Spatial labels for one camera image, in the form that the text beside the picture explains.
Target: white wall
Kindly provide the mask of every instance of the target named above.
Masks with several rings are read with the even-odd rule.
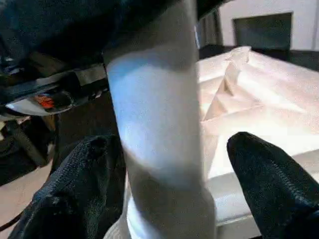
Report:
[[[235,45],[234,18],[293,12],[291,48],[319,50],[319,32],[315,30],[317,0],[235,0],[219,11],[224,45]]]

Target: black cable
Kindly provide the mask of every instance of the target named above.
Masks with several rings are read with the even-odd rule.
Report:
[[[6,224],[2,225],[0,227],[0,232],[8,229],[9,227],[11,227],[15,223],[17,223],[20,220],[22,213],[23,213],[23,211],[21,213],[19,213],[15,218],[13,218],[10,222],[7,222]]]

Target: orange label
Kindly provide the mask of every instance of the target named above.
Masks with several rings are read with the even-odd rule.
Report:
[[[48,96],[35,96],[34,98],[45,109],[50,109],[54,107],[54,101]]]

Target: white pole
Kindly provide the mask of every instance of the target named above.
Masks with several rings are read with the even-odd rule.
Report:
[[[106,53],[133,239],[215,238],[200,157],[194,26],[194,2],[179,1],[111,61]]]

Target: dark window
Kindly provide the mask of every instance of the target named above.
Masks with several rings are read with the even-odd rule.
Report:
[[[235,41],[261,49],[290,49],[292,13],[233,20]]]

